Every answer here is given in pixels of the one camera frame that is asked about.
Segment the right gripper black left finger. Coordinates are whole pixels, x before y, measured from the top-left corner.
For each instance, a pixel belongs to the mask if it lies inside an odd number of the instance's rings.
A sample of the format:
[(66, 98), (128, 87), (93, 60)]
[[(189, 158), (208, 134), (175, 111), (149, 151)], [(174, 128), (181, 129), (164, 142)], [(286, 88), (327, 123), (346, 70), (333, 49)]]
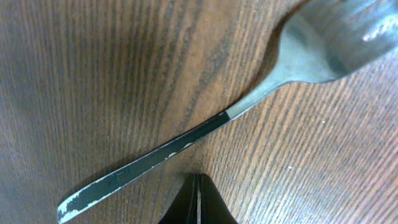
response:
[(197, 224), (198, 177), (186, 178), (159, 224)]

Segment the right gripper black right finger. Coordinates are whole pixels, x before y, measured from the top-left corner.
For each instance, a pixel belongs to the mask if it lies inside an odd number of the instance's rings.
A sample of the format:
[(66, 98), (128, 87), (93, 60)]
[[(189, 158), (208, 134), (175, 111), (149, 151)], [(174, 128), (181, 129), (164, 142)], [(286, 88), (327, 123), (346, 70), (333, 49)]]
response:
[(237, 224), (210, 176), (199, 175), (201, 192), (201, 223)]

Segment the steel fork horizontal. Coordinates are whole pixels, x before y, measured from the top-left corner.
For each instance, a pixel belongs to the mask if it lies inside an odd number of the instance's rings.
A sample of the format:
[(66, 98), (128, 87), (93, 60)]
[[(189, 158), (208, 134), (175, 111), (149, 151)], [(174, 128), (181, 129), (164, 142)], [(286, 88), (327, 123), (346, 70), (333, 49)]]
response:
[(57, 208), (66, 223), (238, 118), (281, 86), (321, 84), (347, 77), (397, 50), (397, 1), (316, 0), (284, 23), (274, 68), (253, 90), (220, 114), (71, 194)]

